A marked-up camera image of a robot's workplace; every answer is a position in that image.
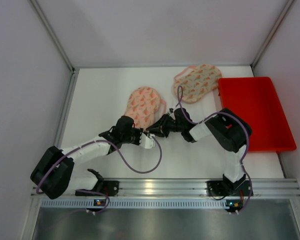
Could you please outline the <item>floral mesh laundry bag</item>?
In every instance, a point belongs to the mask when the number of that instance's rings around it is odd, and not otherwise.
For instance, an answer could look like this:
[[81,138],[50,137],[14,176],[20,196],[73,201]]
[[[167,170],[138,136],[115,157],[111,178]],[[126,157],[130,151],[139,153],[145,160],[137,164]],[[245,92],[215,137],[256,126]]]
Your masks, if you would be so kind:
[[218,81],[222,76],[221,70],[212,64],[188,66],[174,77],[174,94],[179,94],[185,103],[196,103],[218,88]]

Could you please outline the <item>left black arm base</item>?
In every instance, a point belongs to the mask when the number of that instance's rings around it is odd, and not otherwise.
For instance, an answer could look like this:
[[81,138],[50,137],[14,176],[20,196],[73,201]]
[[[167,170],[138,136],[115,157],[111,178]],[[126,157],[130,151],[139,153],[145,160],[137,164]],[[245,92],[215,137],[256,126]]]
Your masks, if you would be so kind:
[[89,179],[75,187],[76,196],[101,196],[114,197],[119,192],[119,181],[106,179]]

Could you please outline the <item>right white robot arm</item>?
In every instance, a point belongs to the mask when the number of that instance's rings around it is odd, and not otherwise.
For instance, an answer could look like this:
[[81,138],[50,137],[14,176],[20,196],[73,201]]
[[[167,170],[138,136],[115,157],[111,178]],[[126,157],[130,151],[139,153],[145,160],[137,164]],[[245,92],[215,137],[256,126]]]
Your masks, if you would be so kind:
[[171,132],[181,133],[185,141],[195,143],[213,136],[225,150],[226,167],[222,175],[223,184],[232,190],[246,180],[243,160],[249,148],[251,127],[228,108],[213,113],[207,119],[195,123],[185,108],[178,108],[174,117],[164,114],[146,130],[157,137],[167,138]]

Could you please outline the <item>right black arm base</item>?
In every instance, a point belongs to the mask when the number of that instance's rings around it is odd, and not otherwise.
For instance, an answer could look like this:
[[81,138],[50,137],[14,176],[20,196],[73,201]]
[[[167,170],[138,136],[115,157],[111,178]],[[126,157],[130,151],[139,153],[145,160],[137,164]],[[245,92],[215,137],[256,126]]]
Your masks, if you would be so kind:
[[209,180],[206,186],[208,196],[217,200],[225,197],[248,197],[252,190],[248,180],[243,181],[239,186],[234,186],[232,182],[225,183],[223,180]]

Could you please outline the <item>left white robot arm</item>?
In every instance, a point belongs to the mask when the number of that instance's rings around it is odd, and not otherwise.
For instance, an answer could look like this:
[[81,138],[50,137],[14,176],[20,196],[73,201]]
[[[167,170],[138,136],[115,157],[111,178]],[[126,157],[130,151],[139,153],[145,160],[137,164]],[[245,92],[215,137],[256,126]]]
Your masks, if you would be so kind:
[[30,179],[50,199],[80,189],[92,190],[100,181],[97,172],[88,169],[74,173],[76,167],[97,157],[109,155],[123,144],[134,144],[145,149],[154,146],[153,139],[134,125],[131,117],[123,115],[110,130],[81,145],[64,149],[49,147],[32,171]]

